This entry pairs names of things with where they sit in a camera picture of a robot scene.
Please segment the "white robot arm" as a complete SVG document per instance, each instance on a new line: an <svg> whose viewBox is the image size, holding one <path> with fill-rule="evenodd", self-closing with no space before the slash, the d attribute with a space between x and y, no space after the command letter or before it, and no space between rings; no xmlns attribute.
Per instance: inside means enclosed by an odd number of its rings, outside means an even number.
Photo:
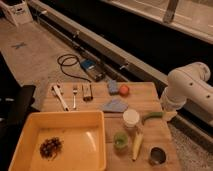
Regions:
<svg viewBox="0 0 213 171"><path fill-rule="evenodd" d="M161 105L167 112L181 109L191 100L213 115L213 86L207 81L211 71L202 62L194 62L169 72L167 86L160 97Z"/></svg>

